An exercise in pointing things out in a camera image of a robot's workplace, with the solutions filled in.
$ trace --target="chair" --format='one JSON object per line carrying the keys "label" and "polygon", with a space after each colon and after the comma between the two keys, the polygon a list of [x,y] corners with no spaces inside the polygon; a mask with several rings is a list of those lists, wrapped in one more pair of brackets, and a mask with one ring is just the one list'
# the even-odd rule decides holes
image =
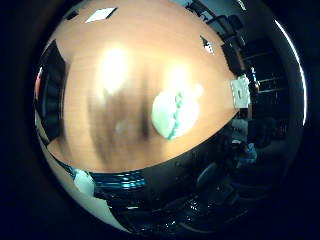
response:
{"label": "chair", "polygon": [[60,135],[60,101],[65,74],[65,62],[53,41],[41,57],[41,76],[38,111],[49,141]]}
{"label": "chair", "polygon": [[207,24],[218,33],[225,43],[230,43],[238,49],[242,49],[245,46],[242,36],[238,33],[243,28],[238,16],[230,15],[227,17],[221,15],[207,21]]}
{"label": "chair", "polygon": [[198,15],[198,17],[201,16],[201,13],[206,11],[206,8],[196,1],[193,1],[192,3],[188,3],[186,6],[186,9],[188,9],[189,11],[191,11],[193,13],[196,13]]}
{"label": "chair", "polygon": [[239,49],[233,47],[229,43],[226,43],[222,45],[222,50],[231,72],[233,72],[237,76],[241,76],[246,73],[246,66],[241,57]]}

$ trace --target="desk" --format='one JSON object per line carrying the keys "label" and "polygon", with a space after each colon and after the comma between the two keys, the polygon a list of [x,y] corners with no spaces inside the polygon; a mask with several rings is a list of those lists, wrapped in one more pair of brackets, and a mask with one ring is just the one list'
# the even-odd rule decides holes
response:
{"label": "desk", "polygon": [[[107,20],[85,23],[117,7]],[[215,54],[203,47],[212,42]],[[62,135],[48,145],[60,161],[91,172],[153,166],[199,145],[237,112],[222,41],[198,17],[169,0],[95,0],[51,37],[67,63]],[[201,85],[200,114],[184,136],[154,129],[152,104],[174,85]]]}

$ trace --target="conference table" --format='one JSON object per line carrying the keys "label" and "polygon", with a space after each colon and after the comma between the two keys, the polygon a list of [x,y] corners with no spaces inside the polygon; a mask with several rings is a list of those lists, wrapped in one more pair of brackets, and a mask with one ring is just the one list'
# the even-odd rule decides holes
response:
{"label": "conference table", "polygon": [[[117,10],[86,23],[104,8]],[[169,0],[94,0],[78,13],[48,42],[56,39],[66,62],[62,134],[47,147],[59,161],[100,173],[154,166],[201,144],[237,113],[223,42],[191,12]],[[184,85],[198,89],[199,116],[169,141],[152,124],[153,102]]]}

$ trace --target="white object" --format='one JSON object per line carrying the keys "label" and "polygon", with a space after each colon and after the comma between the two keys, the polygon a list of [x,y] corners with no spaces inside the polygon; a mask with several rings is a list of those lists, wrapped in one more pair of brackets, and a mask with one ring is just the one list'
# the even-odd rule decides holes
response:
{"label": "white object", "polygon": [[154,100],[152,123],[157,132],[168,140],[186,134],[199,116],[196,98],[186,92],[163,91]]}
{"label": "white object", "polygon": [[249,79],[244,74],[231,81],[234,106],[236,108],[248,108],[251,103],[249,91]]}
{"label": "white object", "polygon": [[99,9],[92,14],[86,23],[106,19],[116,8]]}
{"label": "white object", "polygon": [[79,189],[80,192],[87,194],[89,196],[94,195],[94,182],[92,177],[85,171],[80,169],[75,169],[76,176],[74,178],[74,184]]}

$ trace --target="white paper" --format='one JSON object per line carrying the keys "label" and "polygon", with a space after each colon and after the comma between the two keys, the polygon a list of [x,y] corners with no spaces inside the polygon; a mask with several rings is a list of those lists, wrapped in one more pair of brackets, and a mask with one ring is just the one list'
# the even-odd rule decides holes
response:
{"label": "white paper", "polygon": [[114,10],[115,8],[99,9],[88,18],[86,23],[106,19]]}

